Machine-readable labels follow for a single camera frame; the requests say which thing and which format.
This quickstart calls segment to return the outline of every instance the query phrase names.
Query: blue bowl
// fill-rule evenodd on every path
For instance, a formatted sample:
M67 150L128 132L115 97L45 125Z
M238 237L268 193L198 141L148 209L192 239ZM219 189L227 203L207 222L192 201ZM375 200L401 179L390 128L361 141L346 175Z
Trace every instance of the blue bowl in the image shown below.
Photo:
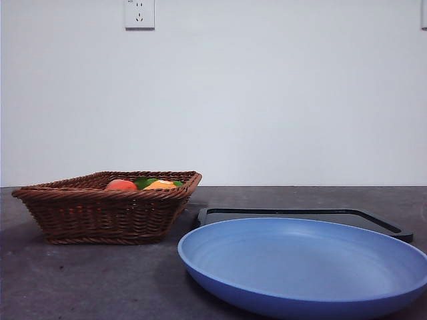
M372 319L427 288L427 256L381 233L322 221L222 221L185 235L178 253L206 290L278 319Z

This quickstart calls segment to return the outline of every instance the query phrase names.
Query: white wall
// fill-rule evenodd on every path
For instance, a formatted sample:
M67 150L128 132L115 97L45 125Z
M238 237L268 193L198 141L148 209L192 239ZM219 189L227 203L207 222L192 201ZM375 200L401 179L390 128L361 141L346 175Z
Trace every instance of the white wall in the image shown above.
M419 0L2 0L2 184L427 185Z

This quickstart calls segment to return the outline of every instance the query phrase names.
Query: white wall outlet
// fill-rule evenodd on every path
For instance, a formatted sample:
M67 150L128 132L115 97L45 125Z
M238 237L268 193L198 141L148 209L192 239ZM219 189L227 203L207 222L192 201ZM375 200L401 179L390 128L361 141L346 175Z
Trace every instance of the white wall outlet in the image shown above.
M124 0L126 30L154 30L155 0Z

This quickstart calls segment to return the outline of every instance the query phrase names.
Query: brown wicker basket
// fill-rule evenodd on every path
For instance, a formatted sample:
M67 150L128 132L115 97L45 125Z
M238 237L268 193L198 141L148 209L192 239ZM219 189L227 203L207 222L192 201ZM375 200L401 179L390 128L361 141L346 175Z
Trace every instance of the brown wicker basket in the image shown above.
M114 179L181 181L174 189L104 190ZM183 211L201 175L195 171L104 171L14 190L53 244L160 242Z

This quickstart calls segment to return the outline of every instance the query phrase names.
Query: gray countertop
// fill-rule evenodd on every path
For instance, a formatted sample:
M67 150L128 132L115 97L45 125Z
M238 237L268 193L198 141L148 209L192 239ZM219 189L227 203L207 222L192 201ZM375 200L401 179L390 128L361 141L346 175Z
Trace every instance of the gray countertop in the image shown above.
M203 207L365 209L427 252L427 187L198 187L158 244L49 245L13 188L1 189L2 320L265 319L205 292L177 243ZM425 320L427 293L383 320Z

